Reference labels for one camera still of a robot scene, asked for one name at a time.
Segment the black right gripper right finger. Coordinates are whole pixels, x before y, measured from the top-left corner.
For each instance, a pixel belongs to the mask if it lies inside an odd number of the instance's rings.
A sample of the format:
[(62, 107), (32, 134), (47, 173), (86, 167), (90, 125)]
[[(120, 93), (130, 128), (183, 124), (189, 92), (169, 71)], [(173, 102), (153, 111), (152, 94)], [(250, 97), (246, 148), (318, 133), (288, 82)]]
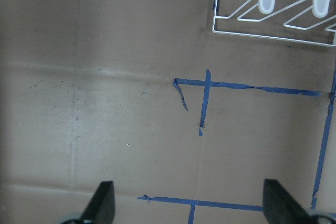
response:
[(311, 223), (308, 213), (276, 179), (264, 180), (262, 203), (268, 223)]

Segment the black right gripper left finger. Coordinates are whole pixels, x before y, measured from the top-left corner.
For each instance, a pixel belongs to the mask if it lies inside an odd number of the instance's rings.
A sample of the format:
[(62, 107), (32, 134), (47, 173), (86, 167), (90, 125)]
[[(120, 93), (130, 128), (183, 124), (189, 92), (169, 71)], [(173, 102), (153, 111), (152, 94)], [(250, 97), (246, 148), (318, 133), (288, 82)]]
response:
[(115, 196), (113, 181), (101, 182), (80, 217), (80, 223), (113, 223)]

